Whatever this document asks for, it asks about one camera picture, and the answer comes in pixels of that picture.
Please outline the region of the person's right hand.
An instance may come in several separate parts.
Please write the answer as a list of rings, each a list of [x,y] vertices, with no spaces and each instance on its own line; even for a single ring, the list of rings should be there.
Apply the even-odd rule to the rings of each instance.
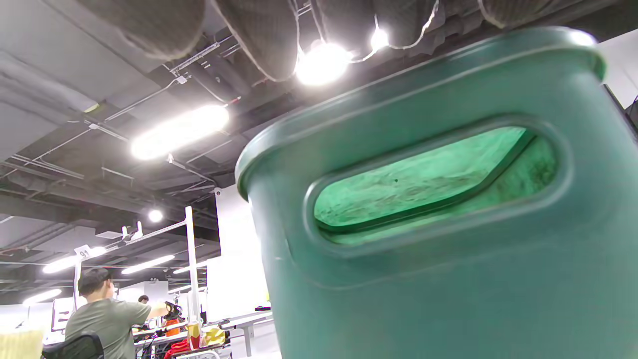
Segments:
[[[132,47],[162,61],[186,57],[204,32],[211,5],[233,38],[267,78],[288,80],[296,68],[300,20],[296,0],[80,0],[80,6],[109,23]],[[371,52],[375,30],[389,46],[415,47],[447,18],[477,16],[511,29],[555,13],[581,14],[606,0],[311,0],[321,39],[362,55]]]

